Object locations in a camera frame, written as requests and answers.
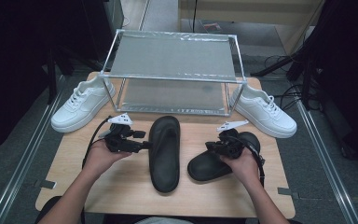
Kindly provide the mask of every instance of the person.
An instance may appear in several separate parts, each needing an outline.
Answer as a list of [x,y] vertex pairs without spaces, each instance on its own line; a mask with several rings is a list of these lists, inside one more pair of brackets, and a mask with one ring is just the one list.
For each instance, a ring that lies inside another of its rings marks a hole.
[[[39,215],[36,223],[78,223],[87,196],[95,181],[113,163],[130,155],[129,152],[110,152],[104,140],[93,143],[83,170],[68,190],[60,198],[57,198],[57,202],[53,203],[47,213]],[[243,150],[241,156],[235,160],[223,156],[221,160],[231,167],[233,174],[248,191],[260,223],[289,223],[261,185],[257,163],[250,150]]]

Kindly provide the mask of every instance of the person's left hand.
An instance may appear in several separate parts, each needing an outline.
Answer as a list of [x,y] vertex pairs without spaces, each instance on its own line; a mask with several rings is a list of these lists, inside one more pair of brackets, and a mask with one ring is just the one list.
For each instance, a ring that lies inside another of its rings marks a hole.
[[96,141],[89,150],[83,171],[95,177],[99,177],[109,169],[115,161],[129,157],[131,154],[130,152],[111,152],[107,148],[104,139]]

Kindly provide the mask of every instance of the white sneaker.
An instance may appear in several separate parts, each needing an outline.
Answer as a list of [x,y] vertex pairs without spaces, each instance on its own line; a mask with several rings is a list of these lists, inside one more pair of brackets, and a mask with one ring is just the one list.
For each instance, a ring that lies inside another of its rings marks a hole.
[[[234,104],[239,86],[230,97],[229,103]],[[277,138],[293,136],[297,130],[296,122],[274,103],[274,97],[268,96],[264,91],[253,89],[245,84],[237,105],[240,114],[245,116],[263,133]]]
[[109,101],[103,80],[110,96],[115,88],[108,78],[95,77],[82,81],[74,88],[74,93],[51,118],[51,126],[60,133],[69,133],[88,124],[98,111]]

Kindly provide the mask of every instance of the forearm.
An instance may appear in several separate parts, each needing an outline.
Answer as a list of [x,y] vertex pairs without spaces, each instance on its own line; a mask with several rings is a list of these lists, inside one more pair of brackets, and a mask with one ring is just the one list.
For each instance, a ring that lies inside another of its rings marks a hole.
[[87,196],[97,176],[80,172],[60,200],[39,223],[77,223]]
[[257,217],[261,224],[289,223],[259,181],[248,182],[248,184],[244,186],[251,196]]

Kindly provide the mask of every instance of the black slipper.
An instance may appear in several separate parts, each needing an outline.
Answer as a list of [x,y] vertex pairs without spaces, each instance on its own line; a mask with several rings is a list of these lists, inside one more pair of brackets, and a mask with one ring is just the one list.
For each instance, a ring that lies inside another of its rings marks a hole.
[[149,133],[153,146],[149,149],[149,169],[153,186],[162,193],[176,189],[179,184],[180,125],[177,118],[157,119]]
[[[257,154],[260,152],[260,142],[253,133],[231,132],[235,138],[240,139],[246,146],[253,147]],[[197,181],[209,181],[232,173],[231,168],[220,160],[220,155],[207,150],[192,159],[187,166],[188,174]]]

